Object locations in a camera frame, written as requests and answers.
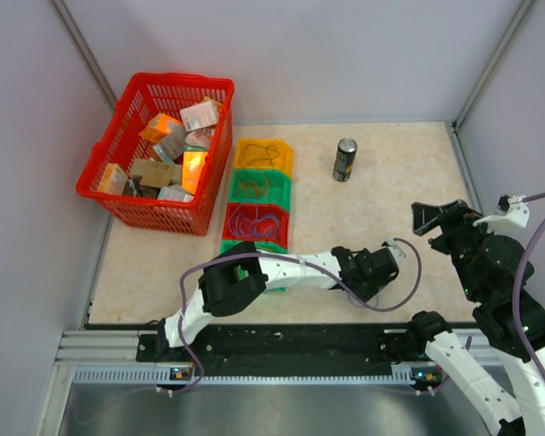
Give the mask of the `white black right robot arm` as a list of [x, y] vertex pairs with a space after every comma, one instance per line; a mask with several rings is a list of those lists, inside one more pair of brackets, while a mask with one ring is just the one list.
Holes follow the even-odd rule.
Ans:
[[503, 388], [469, 354], [436, 312], [419, 312], [404, 334], [408, 353], [437, 363], [461, 390], [492, 435], [545, 435], [545, 309], [524, 289], [533, 275], [527, 246], [505, 235], [524, 228], [531, 198], [504, 195], [499, 213], [484, 216], [462, 200], [444, 205], [413, 203], [412, 231], [434, 228], [432, 250], [450, 256], [472, 316], [496, 352], [512, 387]]

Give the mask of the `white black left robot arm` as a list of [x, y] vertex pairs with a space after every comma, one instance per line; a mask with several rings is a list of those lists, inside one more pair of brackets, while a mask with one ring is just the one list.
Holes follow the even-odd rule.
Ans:
[[314, 254], [269, 253], [253, 242], [242, 242], [209, 262], [183, 273], [202, 275], [192, 295], [182, 293], [181, 309], [160, 321], [156, 349], [178, 360], [196, 336], [215, 318], [243, 312], [261, 294], [277, 288], [316, 287], [343, 290], [352, 302], [379, 311], [369, 301], [400, 273], [405, 254], [389, 240], [375, 252], [353, 252], [342, 246]]

